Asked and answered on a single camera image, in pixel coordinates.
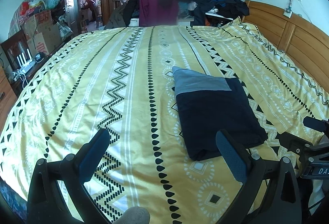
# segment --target gray fabric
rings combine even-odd
[[[106,24],[105,29],[113,29],[118,27],[126,27],[126,23],[123,20],[123,10],[126,7],[126,4],[123,4],[116,8],[113,13],[111,13],[110,19]]]
[[[175,95],[198,90],[231,90],[225,78],[208,76],[193,70],[172,68],[175,81]]]
[[[149,224],[150,213],[144,207],[131,207],[113,224]]]

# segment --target drawer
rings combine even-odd
[[[0,83],[0,95],[4,92],[5,95],[3,96],[2,100],[0,101],[0,133],[2,132],[2,129],[5,125],[5,122],[7,120],[7,116],[17,101],[17,97],[15,93],[13,92],[13,89],[11,88],[7,78],[2,80]]]

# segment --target person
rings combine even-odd
[[[81,8],[82,10],[90,9],[93,15],[93,21],[96,21],[96,3],[93,0],[86,0],[85,6]]]

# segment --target red bag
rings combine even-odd
[[[28,2],[23,2],[22,3],[22,10],[21,10],[20,15],[24,15],[28,9],[29,9],[29,3]]]

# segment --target floor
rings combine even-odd
[[[87,25],[87,30],[88,32],[93,32],[95,30],[98,30],[98,28],[96,28],[96,22],[90,22],[89,25]]]

